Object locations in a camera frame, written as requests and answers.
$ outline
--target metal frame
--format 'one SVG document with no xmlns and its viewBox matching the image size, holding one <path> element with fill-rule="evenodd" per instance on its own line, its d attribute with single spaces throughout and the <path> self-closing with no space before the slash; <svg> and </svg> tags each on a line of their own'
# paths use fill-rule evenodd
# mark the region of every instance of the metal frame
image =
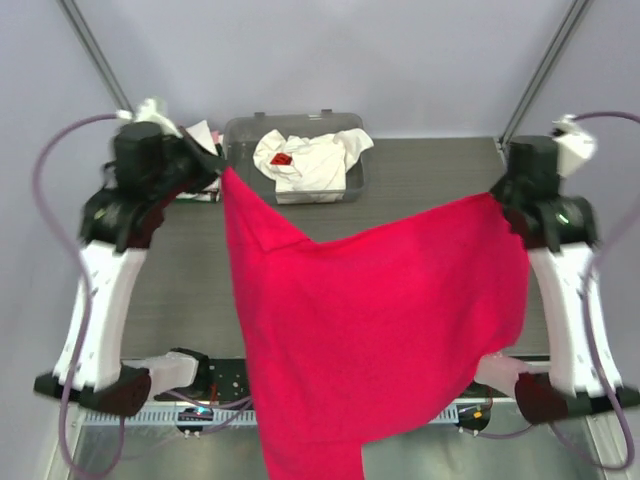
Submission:
<svg viewBox="0 0 640 480">
<path fill-rule="evenodd" d="M 80 434 L 82 433 L 85 416 L 85 412 L 77 405 L 69 405 L 67 412 L 67 445 L 72 456 L 75 456 L 80 444 Z M 52 440 L 51 448 L 46 450 L 48 455 L 46 468 L 43 468 L 41 472 L 39 471 L 33 477 L 33 480 L 70 480 L 69 466 L 64 462 L 60 454 L 57 414 L 53 420 L 49 435 Z"/>
<path fill-rule="evenodd" d="M 65 17 L 67 17 L 71 27 L 78 37 L 78 40 L 84 47 L 87 55 L 96 68 L 98 75 L 102 79 L 105 88 L 108 90 L 117 107 L 123 110 L 133 111 L 131 101 L 122 89 L 120 82 L 109 65 L 104 53 L 102 53 L 102 50 L 93 36 L 89 25 L 78 8 L 76 0 L 56 1 L 58 2 L 58 5 L 60 5 Z M 537 97 L 546 80 L 549 78 L 553 68 L 558 62 L 558 59 L 565 50 L 569 40 L 577 30 L 578 25 L 584 18 L 593 1 L 594 0 L 573 0 L 571 3 L 571 6 L 551 40 L 547 51 L 540 61 L 538 68 L 522 94 L 516 109 L 507 122 L 504 132 L 501 136 L 495 139 L 498 154 L 501 156 L 504 154 L 504 146 L 520 126 L 520 123 L 529 110 L 531 104 Z"/>
<path fill-rule="evenodd" d="M 505 145 L 511 137 L 513 137 L 520 123 L 522 123 L 529 107 L 531 107 L 538 93 L 540 93 L 542 86 L 551 75 L 553 68 L 558 63 L 558 59 L 569 44 L 569 40 L 576 32 L 592 3 L 593 0 L 573 0 L 571 7 L 569 7 L 565 17 L 562 19 L 547 51 L 542 57 L 536 72 L 533 74 L 533 77 L 531 77 L 527 88 L 522 94 L 518 106 L 511 115 L 503 134 L 497 140 L 499 154 L 503 154 Z"/>
<path fill-rule="evenodd" d="M 93 63 L 98 75 L 102 79 L 105 88 L 111 95 L 116 106 L 121 110 L 133 111 L 129 98 L 122 90 L 118 78 L 113 73 L 109 62 L 102 53 L 98 42 L 96 41 L 89 25 L 84 19 L 82 12 L 78 8 L 75 0 L 56 0 L 60 6 L 62 13 L 69 21 L 71 28 L 78 37 L 78 41 L 82 44 L 87 56 Z"/>
<path fill-rule="evenodd" d="M 431 420 L 429 424 L 455 424 L 458 423 L 457 404 L 473 403 L 467 399 L 465 401 L 457 401 L 445 408 L 440 414 Z M 127 419 L 127 426 L 137 427 L 167 427 L 167 426 L 219 426 L 225 422 L 231 422 L 230 427 L 257 427 L 258 420 L 253 410 L 242 412 L 238 418 L 235 410 L 212 410 L 211 419 L 203 420 L 184 420 L 180 418 L 180 414 L 193 405 L 187 402 L 148 402 L 143 409 L 135 416 Z M 118 417 L 114 415 L 101 414 L 96 412 L 88 412 L 84 419 L 85 427 L 116 427 L 120 423 Z"/>
<path fill-rule="evenodd" d="M 587 428 L 600 462 L 605 465 L 622 463 L 627 448 L 616 416 L 608 414 L 587 418 Z M 634 463 L 624 472 L 605 471 L 604 478 L 605 480 L 637 480 L 640 478 L 640 462 Z"/>
</svg>

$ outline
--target metal pole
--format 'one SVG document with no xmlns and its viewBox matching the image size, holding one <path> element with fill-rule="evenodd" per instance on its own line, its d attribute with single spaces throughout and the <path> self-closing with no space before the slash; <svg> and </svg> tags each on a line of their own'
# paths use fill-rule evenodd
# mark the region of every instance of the metal pole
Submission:
<svg viewBox="0 0 640 480">
<path fill-rule="evenodd" d="M 540 65 L 538 65 L 536 73 L 531 78 L 531 81 L 529 82 L 529 85 L 527 85 L 518 106 L 511 115 L 504 133 L 498 139 L 498 147 L 504 148 L 511 137 L 513 137 L 529 110 L 529 107 L 540 92 L 540 89 L 547 78 L 549 78 L 549 75 L 560 58 L 560 55 L 568 45 L 570 38 L 575 33 L 578 25 L 584 18 L 592 3 L 593 0 L 574 0 L 571 4 L 571 7 L 558 28 L 558 31 L 553 37 L 549 48 L 547 48 Z"/>
<path fill-rule="evenodd" d="M 104 85 L 109 91 L 109 94 L 111 95 L 111 98 L 113 98 L 116 106 L 122 110 L 133 111 L 131 102 L 122 90 L 118 79 L 102 53 L 98 42 L 93 36 L 89 25 L 87 25 L 86 20 L 82 16 L 75 0 L 57 0 L 57 2 L 64 13 L 64 16 L 69 20 L 73 31 L 78 36 L 78 40 L 87 52 L 87 55 L 91 59 L 93 66 L 96 68 L 98 75 L 100 75 L 100 78 L 104 82 Z"/>
</svg>

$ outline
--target black mount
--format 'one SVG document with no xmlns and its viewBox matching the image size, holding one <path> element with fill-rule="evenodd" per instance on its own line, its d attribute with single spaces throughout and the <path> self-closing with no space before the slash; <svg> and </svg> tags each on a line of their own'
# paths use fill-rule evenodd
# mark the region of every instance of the black mount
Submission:
<svg viewBox="0 0 640 480">
<path fill-rule="evenodd" d="M 104 184 L 84 205 L 80 238 L 114 246 L 115 253 L 128 248 L 148 249 L 153 233 L 164 222 L 164 208 L 182 192 L 196 193 L 214 182 L 226 168 L 222 148 L 218 156 L 204 150 L 184 128 L 182 138 L 165 135 L 152 122 L 129 123 L 113 138 L 114 161 L 103 166 Z M 176 349 L 198 360 L 193 384 L 182 389 L 189 396 L 209 388 L 209 359 L 190 350 Z M 34 391 L 62 398 L 63 386 L 53 372 L 40 375 Z M 70 400 L 84 408 L 130 417 L 148 399 L 151 377 L 146 368 L 121 366 L 120 377 L 109 387 L 94 391 L 72 390 Z"/>
<path fill-rule="evenodd" d="M 560 195 L 559 146 L 546 136 L 517 137 L 509 144 L 507 172 L 490 190 L 527 249 L 597 243 L 591 204 Z"/>
<path fill-rule="evenodd" d="M 197 193 L 226 168 L 184 129 L 165 135 L 151 122 L 124 125 L 113 138 L 113 162 L 103 166 L 104 185 L 84 206 L 80 238 L 110 243 L 117 253 L 149 248 L 164 222 L 164 208 L 182 192 Z"/>
<path fill-rule="evenodd" d="M 546 247 L 559 253 L 561 245 L 571 243 L 594 247 L 598 235 L 591 204 L 582 197 L 560 195 L 558 143 L 547 136 L 517 137 L 508 152 L 507 172 L 490 192 L 502 204 L 512 232 L 522 238 L 525 248 Z M 521 374 L 515 393 L 518 407 L 532 424 L 613 409 L 606 396 L 592 398 L 587 392 L 565 395 L 553 388 L 548 374 Z M 616 394 L 624 408 L 640 405 L 640 393 L 634 388 L 620 387 Z"/>
</svg>

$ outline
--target gray wall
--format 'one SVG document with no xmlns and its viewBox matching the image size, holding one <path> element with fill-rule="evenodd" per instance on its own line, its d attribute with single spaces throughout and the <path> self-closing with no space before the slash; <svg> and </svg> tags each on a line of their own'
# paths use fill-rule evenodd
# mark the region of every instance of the gray wall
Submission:
<svg viewBox="0 0 640 480">
<path fill-rule="evenodd" d="M 3 2 L 0 71 L 0 476 L 30 480 L 42 474 L 58 411 L 34 396 L 33 380 L 62 349 L 77 277 L 36 214 L 30 170 L 56 130 L 113 105 L 52 0 Z M 87 127 L 51 158 L 47 193 L 69 232 L 98 186 L 113 128 Z"/>
<path fill-rule="evenodd" d="M 78 0 L 134 101 L 188 123 L 356 112 L 377 137 L 502 132 L 570 0 Z"/>
<path fill-rule="evenodd" d="M 518 133 L 549 131 L 564 113 L 619 109 L 640 113 L 640 33 L 637 0 L 596 1 Z M 640 179 L 640 126 L 623 120 L 589 120 L 599 153 L 569 179 L 567 191 L 595 206 L 602 233 L 629 208 Z M 640 226 L 611 253 L 602 272 L 603 309 L 610 342 L 625 380 L 640 384 Z M 640 448 L 640 415 L 633 416 Z"/>
</svg>

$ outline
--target cable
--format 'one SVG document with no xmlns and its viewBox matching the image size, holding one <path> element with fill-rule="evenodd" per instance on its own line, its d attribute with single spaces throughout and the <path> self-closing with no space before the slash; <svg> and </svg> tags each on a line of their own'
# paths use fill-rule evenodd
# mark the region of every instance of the cable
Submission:
<svg viewBox="0 0 640 480">
<path fill-rule="evenodd" d="M 116 449 L 116 453 L 113 457 L 113 460 L 109 464 L 109 466 L 100 473 L 91 473 L 83 470 L 78 465 L 76 465 L 73 461 L 72 454 L 69 450 L 69 445 L 67 444 L 67 413 L 69 408 L 69 397 L 71 394 L 71 389 L 73 388 L 73 379 L 75 376 L 76 367 L 78 365 L 78 360 L 80 358 L 80 353 L 82 352 L 82 347 L 84 346 L 84 342 L 87 336 L 87 331 L 89 328 L 89 321 L 91 318 L 91 312 L 93 309 L 93 298 L 90 294 L 91 292 L 91 279 L 89 276 L 89 271 L 82 259 L 78 246 L 75 240 L 69 237 L 64 228 L 58 221 L 56 215 L 53 213 L 51 208 L 49 207 L 49 203 L 47 202 L 43 188 L 42 188 L 42 173 L 44 171 L 44 166 L 49 158 L 51 151 L 55 148 L 55 146 L 60 143 L 60 141 L 65 138 L 70 133 L 82 128 L 86 125 L 90 125 L 92 123 L 97 123 L 104 120 L 116 120 L 118 116 L 113 113 L 107 113 L 103 115 L 94 115 L 83 120 L 79 120 L 77 122 L 72 123 L 68 127 L 60 130 L 56 135 L 49 140 L 49 142 L 42 149 L 38 158 L 36 159 L 35 165 L 33 167 L 33 171 L 31 174 L 31 189 L 34 198 L 34 202 L 36 204 L 36 208 L 40 213 L 43 221 L 49 228 L 49 231 L 53 235 L 53 237 L 58 241 L 58 243 L 62 246 L 65 252 L 71 258 L 71 261 L 77 270 L 80 272 L 80 279 L 82 282 L 82 287 L 84 290 L 84 305 L 82 312 L 82 320 L 80 322 L 80 328 L 78 329 L 78 337 L 76 340 L 76 344 L 73 348 L 73 352 L 71 354 L 71 360 L 69 362 L 69 368 L 67 371 L 67 378 L 64 383 L 64 387 L 62 389 L 62 396 L 60 399 L 60 414 L 58 417 L 58 441 L 60 444 L 60 453 L 62 455 L 62 459 L 69 466 L 70 472 L 75 477 L 80 477 L 86 480 L 102 480 L 107 477 L 118 465 L 118 462 L 122 458 L 122 452 L 124 449 L 124 437 L 125 437 L 125 419 L 120 418 L 119 432 L 118 432 L 118 446 Z M 174 396 L 177 396 L 181 400 L 193 403 L 196 406 L 202 406 L 199 402 L 192 401 L 190 398 L 185 397 L 183 395 L 178 394 L 177 392 L 172 392 Z M 249 408 L 251 405 L 251 400 L 249 397 L 246 397 L 242 400 L 238 400 L 237 402 L 233 402 L 231 404 L 225 404 L 222 406 L 214 406 L 206 405 L 206 408 L 233 408 L 234 406 L 243 405 L 243 409 L 241 409 L 236 415 L 225 421 L 221 425 L 217 425 L 212 429 L 209 429 L 209 433 L 217 432 L 222 428 L 225 428 L 229 423 L 231 423 L 238 415 L 240 415 L 244 410 Z"/>
<path fill-rule="evenodd" d="M 489 405 L 487 406 L 487 409 L 491 411 L 493 408 L 493 388 L 489 385 L 487 385 L 487 395 L 489 396 Z"/>
<path fill-rule="evenodd" d="M 589 120 L 593 118 L 621 118 L 625 120 L 630 120 L 640 125 L 640 116 L 634 115 L 632 113 L 627 112 L 618 112 L 618 111 L 601 111 L 601 112 L 590 112 L 582 115 L 577 115 L 574 120 L 576 122 Z M 613 410 L 616 414 L 618 422 L 620 423 L 620 428 L 622 429 L 622 434 L 624 436 L 625 445 L 627 448 L 627 458 L 620 465 L 603 465 L 600 462 L 593 460 L 590 455 L 580 450 L 573 443 L 571 443 L 558 429 L 556 425 L 551 425 L 551 429 L 558 437 L 558 440 L 568 449 L 577 453 L 581 458 L 589 462 L 591 465 L 602 468 L 604 470 L 609 471 L 622 471 L 629 468 L 634 460 L 635 460 L 635 445 L 633 441 L 633 434 L 631 432 L 631 427 L 629 426 L 629 422 L 624 414 L 622 406 L 616 397 L 616 393 L 614 389 L 609 385 L 609 381 L 607 380 L 606 373 L 604 371 L 604 367 L 602 365 L 602 359 L 598 353 L 598 347 L 596 344 L 595 335 L 593 333 L 593 320 L 591 318 L 591 280 L 594 272 L 599 271 L 604 259 L 609 254 L 614 245 L 616 245 L 622 237 L 624 237 L 627 232 L 635 226 L 636 222 L 640 220 L 640 195 L 633 202 L 631 208 L 622 216 L 620 220 L 614 225 L 611 229 L 611 233 L 609 234 L 609 238 L 607 238 L 606 242 L 604 242 L 600 252 L 595 253 L 589 259 L 589 263 L 585 269 L 585 274 L 582 278 L 582 317 L 584 321 L 584 330 L 587 336 L 587 343 L 589 345 L 589 353 L 591 354 L 591 358 L 593 359 L 593 365 L 598 375 L 598 380 L 602 384 L 602 388 L 604 389 L 611 405 L 613 406 Z"/>
<path fill-rule="evenodd" d="M 462 430 L 464 433 L 468 433 L 469 435 L 473 435 L 474 437 L 486 438 L 488 440 L 511 440 L 529 433 L 532 428 L 533 425 L 529 425 L 522 430 L 513 433 L 482 433 L 476 432 L 474 430 L 469 430 L 468 428 L 461 428 L 460 430 Z"/>
<path fill-rule="evenodd" d="M 169 395 L 171 395 L 172 397 L 177 398 L 178 400 L 182 400 L 184 402 L 189 402 L 192 405 L 195 405 L 196 407 L 200 407 L 200 408 L 217 408 L 217 409 L 228 409 L 228 408 L 234 408 L 234 407 L 238 407 L 240 405 L 244 405 L 247 402 L 251 402 L 251 397 L 244 397 L 241 398 L 240 400 L 236 400 L 235 402 L 231 402 L 231 403 L 225 403 L 224 405 L 215 405 L 212 406 L 210 403 L 202 403 L 202 402 L 198 402 L 192 398 L 189 398 L 185 395 L 182 395 L 181 393 L 178 393 L 176 391 L 173 390 L 169 390 L 168 392 Z"/>
<path fill-rule="evenodd" d="M 209 398 L 209 403 L 213 405 L 214 402 L 218 400 L 218 384 L 214 383 L 211 386 L 211 397 Z"/>
</svg>

